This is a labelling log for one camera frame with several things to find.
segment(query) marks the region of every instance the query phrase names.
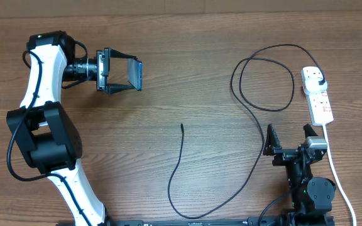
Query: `white power strip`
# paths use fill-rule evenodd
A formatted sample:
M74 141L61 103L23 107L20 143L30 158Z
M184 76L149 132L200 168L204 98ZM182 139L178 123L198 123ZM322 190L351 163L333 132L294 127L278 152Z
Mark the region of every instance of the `white power strip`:
M347 206L350 209L351 217L353 218L353 226L357 226L356 214L353 207L351 206L349 198L343 191L332 161L331 148L329 145L329 139L327 137L326 131L326 124L333 121L331 103L326 92L327 83L325 82L323 85L319 85L319 81L322 80L322 74L317 67L303 68L301 71L301 77L302 86L305 92L305 96L307 97L308 109L311 116L312 125L322 126L323 128L324 137L327 143L327 158L329 159L329 164L331 165L333 177L336 181L337 187L340 190L340 193L344 198L344 201L346 201Z
M317 67L305 67L301 71L309 114L312 125L314 126L326 125L333 121L331 103L326 92L327 85L318 85L319 79L322 79L322 75L320 74L321 72Z

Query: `wooden table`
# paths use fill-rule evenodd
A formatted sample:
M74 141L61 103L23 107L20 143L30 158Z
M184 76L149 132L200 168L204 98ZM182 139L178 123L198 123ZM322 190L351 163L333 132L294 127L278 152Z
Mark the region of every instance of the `wooden table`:
M328 126L336 169L362 225L362 12L248 13L184 16L100 16L0 19L0 225L54 225L71 221L63 198L48 180L24 183L6 168L11 133L6 112L17 109L28 84L21 59L30 35L64 30L95 50L112 47L144 63L143 91L108 96L94 82L62 92L62 104L82 137L85 173L115 219L180 220L167 198L167 183L185 126L184 155L172 183L172 198L187 215L202 214L229 198L247 177L260 151L253 118L231 95L229 79L240 59L269 45L295 43L308 49L329 83L335 121ZM310 122L300 70L313 65L296 48L260 54L286 64L297 87L282 112L253 110L262 127L273 123L282 145L304 140ZM126 62L113 61L110 82L126 82ZM254 103L280 107L291 93L290 75L278 65L251 62L243 91ZM37 175L15 145L13 165ZM285 169L261 157L246 188L205 219L259 215L287 191ZM327 158L312 166L333 179ZM276 215L288 200L273 207ZM351 217L340 193L333 211L338 225Z

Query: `power strip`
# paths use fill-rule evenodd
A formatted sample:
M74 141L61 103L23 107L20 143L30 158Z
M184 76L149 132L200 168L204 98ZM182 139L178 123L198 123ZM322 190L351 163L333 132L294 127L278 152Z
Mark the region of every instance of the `power strip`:
M320 76L320 71L317 67L305 67L301 71L302 83L307 97L308 110L311 116L312 125L321 126L326 125L333 121L333 114L331 109L331 103L329 97L327 96L326 88L327 86L315 85L308 86L311 81L318 81L322 79Z

